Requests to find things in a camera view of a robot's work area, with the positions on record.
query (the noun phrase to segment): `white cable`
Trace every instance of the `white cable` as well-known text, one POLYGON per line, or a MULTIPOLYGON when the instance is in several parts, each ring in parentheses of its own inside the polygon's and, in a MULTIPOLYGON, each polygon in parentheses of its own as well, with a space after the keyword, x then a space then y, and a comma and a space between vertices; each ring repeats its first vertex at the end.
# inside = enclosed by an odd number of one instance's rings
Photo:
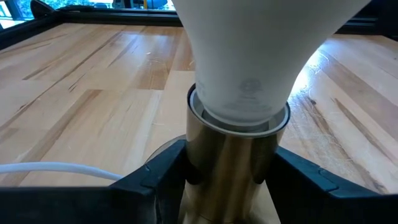
POLYGON ((29 171, 72 172, 77 174, 92 175, 94 177, 100 177, 109 180, 120 180, 123 178, 121 175, 113 174, 96 167, 66 162, 21 162, 17 164, 0 165, 0 174, 29 171))

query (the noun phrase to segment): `metal rim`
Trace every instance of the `metal rim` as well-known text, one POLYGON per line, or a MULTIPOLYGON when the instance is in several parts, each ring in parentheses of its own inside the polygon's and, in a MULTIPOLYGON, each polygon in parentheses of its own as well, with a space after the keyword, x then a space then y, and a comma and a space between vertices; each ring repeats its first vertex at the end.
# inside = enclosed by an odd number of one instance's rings
POLYGON ((279 119, 280 122, 273 128, 267 130, 267 131, 262 131, 262 132, 254 132, 254 133, 241 133, 237 131, 230 131, 221 127, 217 127, 214 124, 211 124, 207 120, 203 119, 201 116, 201 111, 204 110, 203 105, 199 98, 196 95, 196 89, 195 85, 193 85, 188 92, 188 107, 190 111, 196 116, 196 118, 203 123, 205 126, 208 126, 209 128, 224 133, 228 135, 233 135, 233 136, 239 136, 239 137, 244 137, 244 138, 258 138, 258 137, 267 137, 270 135, 273 135, 283 129, 287 123, 289 122, 290 119, 290 106, 288 103, 284 106, 284 108, 278 112, 274 117, 276 116, 283 116, 282 119, 279 119))

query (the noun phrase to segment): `wooden countertop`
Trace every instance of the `wooden countertop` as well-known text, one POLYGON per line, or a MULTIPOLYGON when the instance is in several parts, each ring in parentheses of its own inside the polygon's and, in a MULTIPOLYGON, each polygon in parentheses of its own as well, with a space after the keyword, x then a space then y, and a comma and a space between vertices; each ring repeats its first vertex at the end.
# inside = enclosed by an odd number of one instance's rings
MULTIPOLYGON (((298 76, 281 145, 371 190, 398 193, 397 57, 398 44, 385 37, 328 39, 298 76)), ((0 163, 74 162, 126 175, 184 134, 194 67, 176 27, 62 24, 4 49, 0 163)), ((0 175, 0 185, 110 183, 0 175)))

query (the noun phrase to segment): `wood grain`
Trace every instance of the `wood grain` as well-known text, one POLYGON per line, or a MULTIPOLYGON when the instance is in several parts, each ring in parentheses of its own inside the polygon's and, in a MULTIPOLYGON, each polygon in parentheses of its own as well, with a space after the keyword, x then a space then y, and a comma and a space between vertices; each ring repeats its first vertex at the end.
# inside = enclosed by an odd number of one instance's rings
MULTIPOLYGON (((398 44, 385 37, 329 38, 298 76, 281 145, 371 190, 398 193, 397 58, 398 44)), ((126 175, 185 132, 194 68, 177 27, 62 24, 4 49, 0 163, 75 162, 126 175)), ((0 185, 109 183, 0 175, 0 185)))

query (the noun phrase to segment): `gold metal tube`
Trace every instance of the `gold metal tube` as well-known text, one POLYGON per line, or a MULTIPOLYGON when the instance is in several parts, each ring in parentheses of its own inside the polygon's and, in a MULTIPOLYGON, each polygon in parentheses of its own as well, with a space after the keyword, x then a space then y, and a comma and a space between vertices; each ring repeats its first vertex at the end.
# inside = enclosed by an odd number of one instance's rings
POLYGON ((290 118, 288 104, 262 132, 239 133, 203 118, 195 86, 188 92, 187 156, 195 175, 185 193, 190 209, 184 223, 241 223, 290 118))

